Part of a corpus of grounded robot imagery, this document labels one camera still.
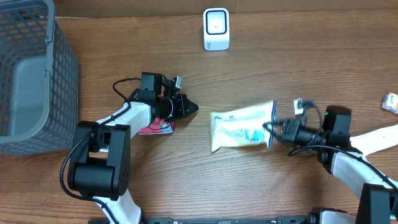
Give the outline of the red purple tissue pack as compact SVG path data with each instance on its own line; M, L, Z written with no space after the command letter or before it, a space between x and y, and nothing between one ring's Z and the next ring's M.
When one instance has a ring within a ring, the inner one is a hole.
M165 121L164 119L156 118L154 122L145 128L142 128L138 135L165 135L173 134L175 130L175 122Z

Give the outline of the yellow orange snack bag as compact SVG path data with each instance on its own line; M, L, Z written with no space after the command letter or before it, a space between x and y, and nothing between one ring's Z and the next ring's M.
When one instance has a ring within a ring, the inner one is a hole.
M273 136L262 125L275 121L276 101L223 113L210 113L211 152L222 147L246 147L265 144L272 147Z

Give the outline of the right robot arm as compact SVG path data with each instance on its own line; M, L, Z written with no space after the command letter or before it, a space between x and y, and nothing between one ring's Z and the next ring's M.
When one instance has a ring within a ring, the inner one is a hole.
M397 182L374 167L351 145L351 110L330 105L320 127L306 127L305 119L283 119L263 124L282 144L294 149L288 155L315 151L325 170L344 182L359 198L355 216L334 208L314 208L301 223L390 223L397 219Z

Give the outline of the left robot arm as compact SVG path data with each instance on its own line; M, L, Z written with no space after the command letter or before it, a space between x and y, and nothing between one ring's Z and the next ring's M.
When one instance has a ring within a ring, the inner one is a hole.
M128 190L131 139L157 118L173 123L198 111L182 89L182 78L143 72L139 88L121 95L122 107L107 118L81 121L72 149L60 168L60 185L70 197L93 202L105 223L145 223L143 210Z

